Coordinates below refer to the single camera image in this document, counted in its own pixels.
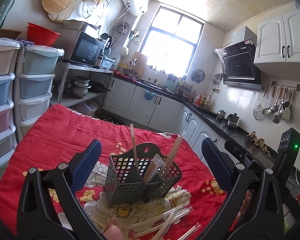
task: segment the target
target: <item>floral tablecloth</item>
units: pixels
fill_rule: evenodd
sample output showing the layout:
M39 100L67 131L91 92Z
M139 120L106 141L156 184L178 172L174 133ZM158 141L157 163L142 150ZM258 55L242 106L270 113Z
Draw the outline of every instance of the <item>floral tablecloth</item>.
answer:
M164 155L169 153L176 139L176 135L166 138L142 129L135 129L135 137L137 144L155 143ZM207 226L226 197L209 169L183 140L175 159L183 176L164 199L109 207L104 192L109 156L120 155L132 147L130 128L78 115L61 105L55 105L37 120L18 144L0 181L0 217L13 233L16 234L16 212L29 168L35 166L39 170L54 169L59 163L71 160L75 153L82 152L95 138L102 144L101 157L83 189L75 195L85 211L98 220L99 224L96 226L101 232L104 228L100 224L106 225L112 217L119 219L119 226L122 228L160 215L181 204L190 205L193 211L176 221L163 237L164 240L174 240L197 222L203 228ZM55 190L50 189L50 195L62 225L71 229ZM153 225L139 227L134 231L138 233ZM128 236L128 232L123 233L125 237ZM155 232L140 239L149 240L153 235Z

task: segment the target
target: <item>utensil holder basket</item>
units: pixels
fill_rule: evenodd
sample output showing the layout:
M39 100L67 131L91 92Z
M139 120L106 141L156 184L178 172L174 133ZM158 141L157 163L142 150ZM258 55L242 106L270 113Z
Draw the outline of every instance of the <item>utensil holder basket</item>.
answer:
M163 198L182 177L179 166L173 162L168 175L162 179L158 170L154 178L145 183L143 176L149 168L153 157L159 154L165 161L167 156L161 154L159 147L153 143L142 143L136 146L139 171L134 164L133 149L121 155L111 155L105 191L109 205L151 201Z

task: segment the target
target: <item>red tablecloth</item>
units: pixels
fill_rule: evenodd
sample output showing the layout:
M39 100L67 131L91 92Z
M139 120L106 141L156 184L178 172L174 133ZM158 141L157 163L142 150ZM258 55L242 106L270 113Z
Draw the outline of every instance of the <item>red tablecloth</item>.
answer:
M176 135L165 138L142 129L135 129L135 137L137 144L155 143L164 155L169 153L176 139ZM16 212L29 168L35 166L43 170L54 169L59 163L71 160L75 153L82 152L95 138L102 144L99 159L102 164L108 164L111 153L119 154L132 147L129 127L78 115L61 105L52 106L37 120L18 144L0 181L0 217L13 233L16 234ZM170 228L164 237L165 240L179 238L197 222L203 227L207 226L226 197L226 193L220 191L213 175L185 140L182 141L175 161L183 173L178 185L190 193L187 197L190 198L190 205L194 210ZM94 195L86 194L92 189ZM76 192L76 197L84 206L89 197L98 200L103 189L99 186L83 187L81 191ZM173 206L174 199L169 201ZM53 201L53 204L57 212L62 211L58 201ZM152 235L154 233L141 239L148 240Z

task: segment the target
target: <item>silver screw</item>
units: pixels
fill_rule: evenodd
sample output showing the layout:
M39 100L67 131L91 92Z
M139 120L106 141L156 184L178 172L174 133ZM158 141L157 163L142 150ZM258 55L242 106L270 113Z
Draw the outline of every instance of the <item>silver screw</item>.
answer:
M58 168L59 168L60 170L64 170L67 166L68 166L68 165L67 165L66 163L60 163L59 166L58 166Z
M273 170L271 170L270 168L267 168L267 169L266 169L266 172L267 172L268 174L270 174L270 175L273 174Z
M29 169L29 172L32 174L32 173L34 173L36 170L37 170L36 168L32 167L32 168Z
M244 165L241 163L237 163L235 166L237 167L238 170L241 170L241 171L244 170Z

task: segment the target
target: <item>metal rack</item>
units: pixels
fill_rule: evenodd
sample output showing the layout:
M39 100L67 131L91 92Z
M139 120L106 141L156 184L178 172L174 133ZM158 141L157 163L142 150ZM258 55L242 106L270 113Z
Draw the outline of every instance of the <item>metal rack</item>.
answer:
M60 91L58 95L54 95L51 99L50 99L50 105L55 105L55 104L61 104L65 107L69 107L69 106L73 106L76 105L78 103L87 101L89 99L93 99L96 98L99 95L103 95L105 94L104 92L89 92L86 94L85 97L83 98L72 98L70 97L70 95L68 93L64 93L64 85L65 85L65 81L68 75L68 71L69 69L76 69L76 70L83 70L83 71L90 71L91 72L91 76L90 79L92 79L92 75L94 72L100 72L100 73L106 73L106 74L111 74L111 77L113 75L113 71L112 70L104 70L104 69L97 69L97 68L89 68L89 67L84 67L84 66L78 66L78 65L73 65L70 63L66 63L65 64L65 68L64 68L64 72L62 75L62 79L61 79L61 85L60 85Z

